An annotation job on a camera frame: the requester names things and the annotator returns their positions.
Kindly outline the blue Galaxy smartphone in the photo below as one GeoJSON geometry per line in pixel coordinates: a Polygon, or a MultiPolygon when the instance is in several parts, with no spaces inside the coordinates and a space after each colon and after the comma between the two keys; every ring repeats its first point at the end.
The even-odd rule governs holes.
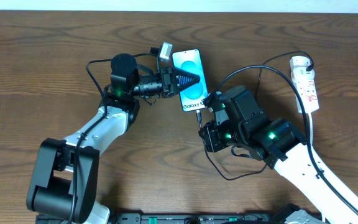
{"type": "Polygon", "coordinates": [[[205,108],[203,100],[208,96],[208,90],[200,51],[191,49],[175,52],[172,54],[172,59],[175,68],[193,75],[192,77],[183,75],[178,77],[179,85],[186,86],[179,93],[182,110],[190,112],[205,108]]]}

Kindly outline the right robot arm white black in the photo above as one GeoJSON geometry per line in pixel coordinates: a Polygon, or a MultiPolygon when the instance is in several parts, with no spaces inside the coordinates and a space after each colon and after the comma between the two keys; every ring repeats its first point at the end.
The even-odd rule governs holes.
{"type": "Polygon", "coordinates": [[[206,152],[229,146],[264,161],[290,181],[330,223],[358,223],[358,196],[321,160],[306,136],[286,119],[269,119],[244,86],[203,101],[214,114],[199,131],[206,152]]]}

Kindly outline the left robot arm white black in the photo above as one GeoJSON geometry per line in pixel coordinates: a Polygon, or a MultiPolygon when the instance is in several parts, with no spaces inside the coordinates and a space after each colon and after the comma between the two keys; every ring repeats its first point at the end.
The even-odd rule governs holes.
{"type": "Polygon", "coordinates": [[[77,132],[62,140],[47,138],[37,154],[27,209],[59,223],[107,223],[108,207],[96,201],[99,158],[134,123],[139,98],[172,97],[200,82],[179,68],[153,71],[131,54],[108,59],[111,82],[98,91],[98,112],[77,132]]]}

